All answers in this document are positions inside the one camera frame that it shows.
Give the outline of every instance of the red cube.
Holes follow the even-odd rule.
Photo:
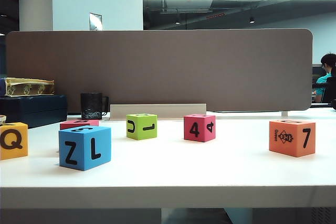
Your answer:
[[[184,116],[184,139],[207,142],[216,137],[214,115],[193,114]]]
[[[85,125],[99,126],[99,120],[71,120],[59,124],[59,129],[64,130]]]

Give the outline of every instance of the floor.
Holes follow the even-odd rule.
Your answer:
[[[163,208],[161,224],[232,224],[223,208]]]

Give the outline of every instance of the letter block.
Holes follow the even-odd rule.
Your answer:
[[[126,115],[126,136],[136,140],[154,138],[158,135],[157,115],[130,114]]]
[[[185,115],[184,139],[207,142],[216,138],[216,116],[214,115]]]
[[[80,126],[58,132],[59,165],[88,170],[111,161],[111,128]]]
[[[315,153],[315,123],[301,120],[270,121],[269,150],[294,157]]]
[[[0,124],[0,160],[28,156],[28,125]]]
[[[99,126],[99,120],[70,120],[59,124],[59,129],[64,130],[85,125]]]

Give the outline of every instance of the yellow box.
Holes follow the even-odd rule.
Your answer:
[[[0,124],[0,160],[28,156],[28,125]]]

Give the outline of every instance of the dark blue box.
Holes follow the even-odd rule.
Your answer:
[[[0,97],[0,114],[7,116],[6,123],[22,122],[34,128],[65,121],[67,113],[65,95]]]

